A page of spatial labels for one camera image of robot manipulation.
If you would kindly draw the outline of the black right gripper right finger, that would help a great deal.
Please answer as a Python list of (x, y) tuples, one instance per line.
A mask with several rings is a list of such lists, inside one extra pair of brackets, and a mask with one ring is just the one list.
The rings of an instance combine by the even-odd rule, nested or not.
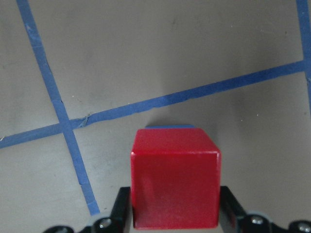
[(219, 224), (225, 233), (309, 233), (311, 222), (292, 221), (287, 228), (276, 225), (259, 213), (243, 209), (228, 186), (220, 189)]

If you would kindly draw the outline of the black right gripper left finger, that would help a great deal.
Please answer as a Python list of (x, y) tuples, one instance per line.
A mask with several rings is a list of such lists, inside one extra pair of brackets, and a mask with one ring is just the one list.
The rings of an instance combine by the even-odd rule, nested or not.
[(131, 188), (121, 187), (116, 196), (113, 208), (109, 215), (98, 214), (93, 216), (89, 223), (80, 230), (81, 233), (128, 233), (130, 232)]

